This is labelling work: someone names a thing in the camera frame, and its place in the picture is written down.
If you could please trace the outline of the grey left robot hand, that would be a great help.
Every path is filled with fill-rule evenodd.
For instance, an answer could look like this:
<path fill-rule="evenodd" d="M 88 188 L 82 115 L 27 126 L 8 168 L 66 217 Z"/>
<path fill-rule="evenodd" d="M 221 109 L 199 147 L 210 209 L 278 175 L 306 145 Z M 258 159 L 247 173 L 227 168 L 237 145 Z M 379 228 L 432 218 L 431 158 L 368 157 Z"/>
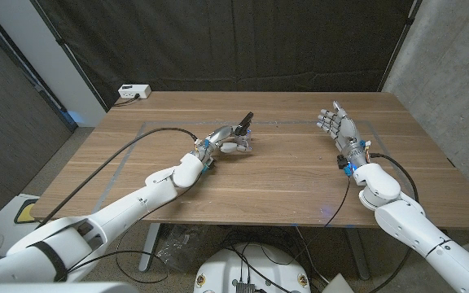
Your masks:
<path fill-rule="evenodd" d="M 247 126 L 227 125 L 214 130 L 204 140 L 195 141 L 195 149 L 191 152 L 203 164 L 214 161 L 213 154 L 217 151 L 232 153 L 235 151 L 249 152 L 251 130 Z"/>

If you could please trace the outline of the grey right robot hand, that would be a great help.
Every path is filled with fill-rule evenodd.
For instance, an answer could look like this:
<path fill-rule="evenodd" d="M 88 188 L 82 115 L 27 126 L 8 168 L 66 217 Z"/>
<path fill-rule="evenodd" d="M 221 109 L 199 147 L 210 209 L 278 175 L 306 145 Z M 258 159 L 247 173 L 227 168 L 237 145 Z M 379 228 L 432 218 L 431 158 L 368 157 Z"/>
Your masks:
<path fill-rule="evenodd" d="M 334 111 L 322 109 L 318 115 L 317 127 L 327 132 L 335 141 L 335 146 L 351 164 L 361 167 L 367 164 L 365 147 L 361 145 L 361 134 L 347 112 L 337 102 Z"/>

